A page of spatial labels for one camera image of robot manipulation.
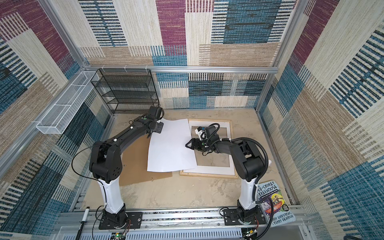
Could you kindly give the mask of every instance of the mesh shelf tier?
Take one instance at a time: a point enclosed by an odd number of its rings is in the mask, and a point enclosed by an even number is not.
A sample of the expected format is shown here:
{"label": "mesh shelf tier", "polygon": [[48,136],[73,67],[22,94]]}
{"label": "mesh shelf tier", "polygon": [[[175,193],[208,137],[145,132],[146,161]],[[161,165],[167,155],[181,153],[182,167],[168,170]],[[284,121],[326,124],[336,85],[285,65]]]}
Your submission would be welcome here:
{"label": "mesh shelf tier", "polygon": [[43,134],[63,134],[73,117],[93,89],[91,79],[98,79],[94,71],[83,71],[67,88],[58,101],[43,116],[36,128]]}
{"label": "mesh shelf tier", "polygon": [[91,82],[112,113],[144,114],[159,103],[149,70],[99,69],[96,75]]}

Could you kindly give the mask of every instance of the sheet of paper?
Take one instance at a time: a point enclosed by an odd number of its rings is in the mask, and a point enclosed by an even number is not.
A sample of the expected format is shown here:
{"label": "sheet of paper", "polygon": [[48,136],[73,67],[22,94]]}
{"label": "sheet of paper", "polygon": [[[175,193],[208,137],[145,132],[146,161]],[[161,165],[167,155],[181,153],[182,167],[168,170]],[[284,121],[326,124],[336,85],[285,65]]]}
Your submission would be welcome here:
{"label": "sheet of paper", "polygon": [[197,167],[195,151],[185,147],[191,140],[188,119],[166,120],[160,134],[152,133],[149,142],[149,172],[172,172]]}

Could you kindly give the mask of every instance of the white wire basket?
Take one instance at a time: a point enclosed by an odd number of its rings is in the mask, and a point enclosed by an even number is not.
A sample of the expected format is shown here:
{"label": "white wire basket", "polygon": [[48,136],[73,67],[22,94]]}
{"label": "white wire basket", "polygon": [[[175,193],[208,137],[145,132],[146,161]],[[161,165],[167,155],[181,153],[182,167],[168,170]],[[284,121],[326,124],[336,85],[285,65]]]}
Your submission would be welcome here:
{"label": "white wire basket", "polygon": [[98,81],[95,71],[83,71],[67,88],[58,101],[44,115],[36,128],[43,134],[63,134],[73,117],[91,92],[92,81]]}

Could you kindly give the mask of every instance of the beige tabletop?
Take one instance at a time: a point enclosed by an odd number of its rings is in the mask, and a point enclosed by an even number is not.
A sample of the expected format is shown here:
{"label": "beige tabletop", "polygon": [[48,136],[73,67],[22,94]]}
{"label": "beige tabletop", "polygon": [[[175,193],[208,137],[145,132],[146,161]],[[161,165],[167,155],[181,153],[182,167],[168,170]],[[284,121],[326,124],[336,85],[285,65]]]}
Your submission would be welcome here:
{"label": "beige tabletop", "polygon": [[[117,114],[111,137],[127,128],[136,114]],[[232,120],[232,138],[250,137],[260,142],[267,151],[272,164],[260,182],[273,180],[289,203],[283,181],[277,170],[266,137],[253,109],[212,109],[212,110],[165,110],[165,119],[183,118]],[[168,208],[168,207],[218,207],[236,206],[240,196],[241,179],[180,176],[179,171],[172,177],[154,181],[121,186],[120,192],[127,208]],[[103,205],[101,190],[96,181],[91,181],[83,208],[95,209]]]}

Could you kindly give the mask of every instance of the black mesh rack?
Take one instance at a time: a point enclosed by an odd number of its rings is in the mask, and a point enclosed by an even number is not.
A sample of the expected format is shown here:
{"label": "black mesh rack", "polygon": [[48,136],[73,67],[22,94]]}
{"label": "black mesh rack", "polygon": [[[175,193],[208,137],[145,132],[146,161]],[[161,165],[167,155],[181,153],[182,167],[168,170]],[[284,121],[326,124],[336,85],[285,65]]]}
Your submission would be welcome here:
{"label": "black mesh rack", "polygon": [[150,70],[99,69],[99,81],[91,81],[113,114],[147,113],[159,104]]}

